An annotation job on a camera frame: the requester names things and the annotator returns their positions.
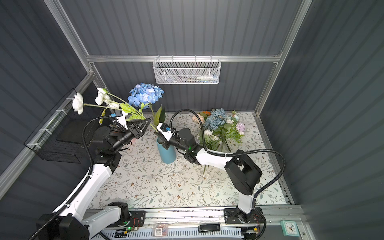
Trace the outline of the purple white flower bunch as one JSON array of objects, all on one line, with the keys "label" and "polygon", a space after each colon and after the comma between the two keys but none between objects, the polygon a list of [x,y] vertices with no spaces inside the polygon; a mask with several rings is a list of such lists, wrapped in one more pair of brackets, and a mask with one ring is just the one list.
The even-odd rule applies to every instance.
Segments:
[{"label": "purple white flower bunch", "polygon": [[227,152],[231,152],[231,146],[238,146],[242,143],[242,138],[245,135],[246,127],[240,121],[240,117],[236,111],[232,111],[232,114],[226,116],[225,124],[221,126],[220,138],[227,149]]}]

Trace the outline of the white rose stem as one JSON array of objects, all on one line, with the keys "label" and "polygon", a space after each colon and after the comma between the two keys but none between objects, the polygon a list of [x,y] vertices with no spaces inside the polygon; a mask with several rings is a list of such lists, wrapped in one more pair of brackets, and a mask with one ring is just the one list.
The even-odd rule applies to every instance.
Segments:
[{"label": "white rose stem", "polygon": [[128,102],[111,94],[106,89],[97,88],[98,95],[95,98],[95,104],[84,103],[84,98],[80,93],[76,93],[72,98],[72,108],[74,112],[81,115],[84,112],[84,107],[103,108],[105,110],[116,111],[121,110],[128,114],[127,126],[132,120],[144,120],[144,113],[140,113],[137,107],[129,105]]}]

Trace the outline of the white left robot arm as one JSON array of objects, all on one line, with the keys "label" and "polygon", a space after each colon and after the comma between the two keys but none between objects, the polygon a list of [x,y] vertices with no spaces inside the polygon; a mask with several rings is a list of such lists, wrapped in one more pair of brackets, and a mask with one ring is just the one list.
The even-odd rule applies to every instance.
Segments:
[{"label": "white left robot arm", "polygon": [[104,183],[112,176],[119,165],[120,150],[133,139],[142,137],[150,119],[131,120],[124,127],[111,120],[110,127],[102,126],[94,131],[90,143],[86,140],[87,125],[81,136],[90,160],[90,168],[71,194],[51,214],[43,214],[37,221],[37,230],[32,240],[89,240],[102,234],[109,225],[121,228],[136,224],[126,203],[112,202],[97,214],[85,218],[84,215],[92,199]]}]

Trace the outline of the teal ceramic vase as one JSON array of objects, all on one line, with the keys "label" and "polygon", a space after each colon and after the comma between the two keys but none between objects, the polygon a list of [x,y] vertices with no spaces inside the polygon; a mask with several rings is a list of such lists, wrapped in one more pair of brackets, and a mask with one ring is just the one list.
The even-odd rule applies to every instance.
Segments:
[{"label": "teal ceramic vase", "polygon": [[158,146],[161,160],[165,164],[172,164],[177,159],[175,147],[169,146],[168,149],[165,149],[162,143],[163,143],[162,140],[160,138],[157,138],[157,146]]}]

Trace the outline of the dusty blue rose bunch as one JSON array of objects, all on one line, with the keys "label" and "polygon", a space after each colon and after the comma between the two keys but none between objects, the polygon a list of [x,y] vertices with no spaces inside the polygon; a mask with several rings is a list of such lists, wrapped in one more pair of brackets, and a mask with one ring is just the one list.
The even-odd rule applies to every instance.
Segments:
[{"label": "dusty blue rose bunch", "polygon": [[205,120],[204,128],[205,130],[210,130],[212,132],[218,131],[227,123],[226,119],[226,111],[223,108],[213,109],[211,115]]}]

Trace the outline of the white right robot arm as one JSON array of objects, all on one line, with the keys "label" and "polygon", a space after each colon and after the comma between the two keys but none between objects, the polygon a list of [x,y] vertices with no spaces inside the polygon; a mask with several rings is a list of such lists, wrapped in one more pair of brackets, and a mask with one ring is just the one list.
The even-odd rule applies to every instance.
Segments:
[{"label": "white right robot arm", "polygon": [[251,221],[255,186],[260,182],[262,171],[248,155],[221,157],[218,156],[218,152],[209,154],[203,146],[196,143],[195,136],[188,128],[177,131],[168,124],[160,123],[157,130],[156,135],[160,138],[163,148],[175,147],[191,164],[211,166],[226,171],[233,186],[239,192],[237,216],[242,223]]}]

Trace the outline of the blue hydrangea flower stem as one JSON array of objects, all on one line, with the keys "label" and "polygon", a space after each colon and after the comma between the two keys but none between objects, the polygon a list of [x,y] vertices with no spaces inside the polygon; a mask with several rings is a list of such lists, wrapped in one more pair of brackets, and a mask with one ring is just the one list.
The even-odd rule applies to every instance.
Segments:
[{"label": "blue hydrangea flower stem", "polygon": [[140,113],[143,113],[143,110],[145,109],[150,109],[154,120],[154,123],[151,124],[151,126],[157,132],[158,130],[156,127],[159,123],[165,122],[166,107],[160,105],[155,113],[153,106],[163,98],[165,91],[159,86],[141,83],[136,85],[130,93],[131,95],[128,97],[129,105],[137,107]]}]

